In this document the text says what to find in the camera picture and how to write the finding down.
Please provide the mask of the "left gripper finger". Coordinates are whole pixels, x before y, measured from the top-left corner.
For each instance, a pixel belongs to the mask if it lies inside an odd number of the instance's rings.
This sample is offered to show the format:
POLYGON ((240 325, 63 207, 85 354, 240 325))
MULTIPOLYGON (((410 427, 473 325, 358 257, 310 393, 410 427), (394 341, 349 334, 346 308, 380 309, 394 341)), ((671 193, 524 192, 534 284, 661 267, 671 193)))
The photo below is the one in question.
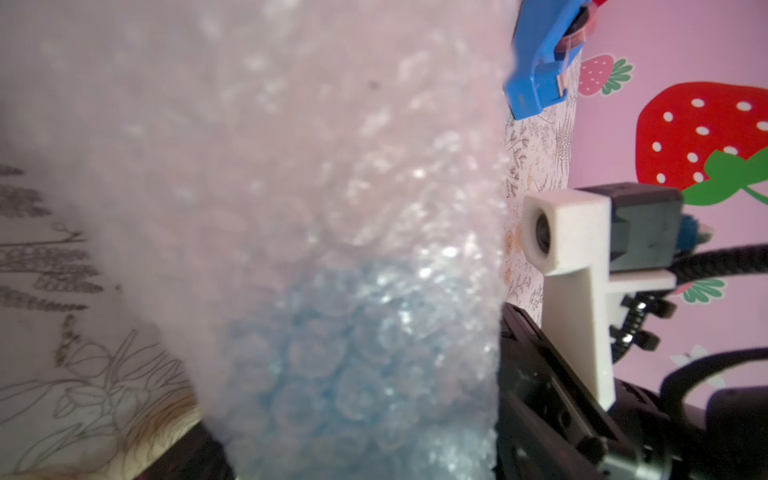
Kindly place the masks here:
POLYGON ((136 480, 233 480, 222 445, 198 422, 136 480))

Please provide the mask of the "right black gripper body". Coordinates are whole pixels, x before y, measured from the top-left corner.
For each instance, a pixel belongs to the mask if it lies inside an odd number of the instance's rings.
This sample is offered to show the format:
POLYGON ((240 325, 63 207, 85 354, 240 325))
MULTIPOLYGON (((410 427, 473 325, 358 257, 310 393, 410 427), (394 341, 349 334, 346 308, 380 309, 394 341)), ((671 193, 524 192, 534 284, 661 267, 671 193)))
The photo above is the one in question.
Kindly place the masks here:
POLYGON ((602 407, 522 309, 500 321, 498 479, 764 479, 767 388, 716 391, 686 404, 704 380, 764 361, 764 348, 694 360, 659 393, 618 380, 602 407))

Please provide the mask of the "clear bubble wrap sheet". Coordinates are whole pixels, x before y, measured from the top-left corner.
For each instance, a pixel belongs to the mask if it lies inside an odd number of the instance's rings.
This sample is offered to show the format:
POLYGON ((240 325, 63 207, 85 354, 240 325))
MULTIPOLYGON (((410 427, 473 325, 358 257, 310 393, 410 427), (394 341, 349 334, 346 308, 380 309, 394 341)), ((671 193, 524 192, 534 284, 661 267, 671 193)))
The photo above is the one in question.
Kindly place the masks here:
POLYGON ((5 1, 2 149, 241 479, 490 479, 516 1, 5 1))

